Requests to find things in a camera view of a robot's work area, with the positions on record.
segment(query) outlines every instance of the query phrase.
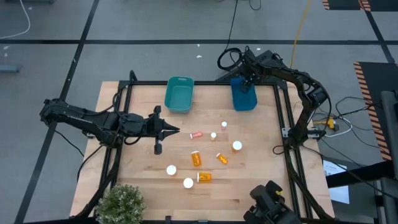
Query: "small white cap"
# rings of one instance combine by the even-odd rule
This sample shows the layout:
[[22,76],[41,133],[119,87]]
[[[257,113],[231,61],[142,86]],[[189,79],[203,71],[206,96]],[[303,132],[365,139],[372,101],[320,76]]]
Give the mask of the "small white cap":
[[185,178],[183,184],[186,189],[190,189],[193,186],[193,180],[191,178]]
[[235,150],[241,150],[242,149],[242,143],[240,141],[235,141],[234,143],[232,143],[232,147]]
[[175,165],[169,165],[166,169],[166,173],[168,175],[174,175],[177,172],[177,168],[175,167]]

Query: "yellow cable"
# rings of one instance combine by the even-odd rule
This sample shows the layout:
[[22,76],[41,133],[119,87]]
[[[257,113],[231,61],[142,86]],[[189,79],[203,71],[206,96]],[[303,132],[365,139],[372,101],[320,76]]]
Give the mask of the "yellow cable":
[[308,10],[310,9],[310,6],[311,6],[311,0],[308,0],[307,6],[305,6],[305,11],[304,11],[303,17],[301,18],[300,26],[298,27],[298,31],[297,31],[297,34],[296,34],[296,38],[294,39],[293,52],[292,52],[292,59],[291,59],[291,61],[290,61],[290,68],[293,67],[294,53],[295,53],[295,50],[296,50],[296,43],[297,43],[297,40],[298,40],[299,37],[300,37],[301,28],[303,27],[303,23],[304,23],[304,20],[305,20],[305,16],[307,15],[307,12],[308,12]]

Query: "teal plastic bin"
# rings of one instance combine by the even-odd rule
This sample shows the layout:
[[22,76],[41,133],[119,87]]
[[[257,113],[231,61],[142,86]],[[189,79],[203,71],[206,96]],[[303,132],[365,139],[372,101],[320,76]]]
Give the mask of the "teal plastic bin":
[[193,79],[172,77],[167,82],[164,105],[173,113],[188,113],[192,106]]

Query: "floor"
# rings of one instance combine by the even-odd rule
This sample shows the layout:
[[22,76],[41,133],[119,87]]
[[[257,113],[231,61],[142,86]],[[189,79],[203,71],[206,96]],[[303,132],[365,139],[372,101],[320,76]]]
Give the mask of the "floor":
[[[306,3],[268,0],[262,2],[261,10],[253,11],[249,1],[239,1],[231,35],[235,44],[230,47],[248,45],[256,54],[269,49],[289,65],[292,40]],[[258,0],[252,4],[257,7]],[[93,110],[101,82],[127,80],[131,69],[139,80],[167,80],[176,75],[216,80],[224,74],[216,60],[226,45],[234,1],[58,0],[54,4],[26,1],[25,7],[30,30],[12,40],[0,40],[0,63],[22,66],[17,75],[0,75],[1,223],[13,223],[17,216],[20,222],[68,218],[82,158],[58,135],[46,157],[43,145],[48,128],[39,120],[44,99],[59,97],[66,84],[70,88],[62,95],[68,103]],[[376,32],[364,11],[326,10],[321,1],[313,1],[307,14],[300,39],[308,41],[299,42],[294,68],[320,81],[333,105],[345,96],[361,97],[354,61],[391,62],[388,52],[398,60],[398,29],[392,22],[398,20],[398,12],[370,15],[376,21]],[[19,1],[0,0],[0,37],[26,27]],[[362,106],[361,100],[341,105],[345,111]],[[367,112],[347,118],[371,128]],[[62,124],[57,130],[84,150],[86,138],[79,131]],[[368,144],[377,144],[372,131],[356,133]],[[378,149],[362,144],[352,133],[325,141],[358,163],[382,161]],[[346,160],[322,142],[320,150]],[[44,166],[31,179],[38,158],[45,158]],[[336,214],[363,218],[344,211]]]

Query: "yellow and black striped tape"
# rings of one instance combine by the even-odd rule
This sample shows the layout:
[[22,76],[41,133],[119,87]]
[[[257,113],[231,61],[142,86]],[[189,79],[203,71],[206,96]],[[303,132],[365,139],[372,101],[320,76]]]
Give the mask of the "yellow and black striped tape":
[[[370,95],[368,85],[366,84],[365,76],[363,75],[362,67],[359,62],[354,62],[354,69],[363,98],[365,99],[365,103],[367,105],[371,105],[373,103],[372,97]],[[368,108],[368,114],[371,119],[374,134],[376,135],[377,145],[379,146],[381,156],[384,160],[391,160],[390,150],[387,146],[383,131],[381,130],[381,125],[379,119],[377,118],[377,113],[374,106]]]
[[330,9],[330,7],[329,7],[329,1],[328,1],[328,0],[322,0],[322,4],[323,4],[323,7],[324,7],[326,10],[329,10],[329,9]]
[[369,4],[368,0],[358,0],[359,6],[361,9],[370,12],[371,11],[371,5]]

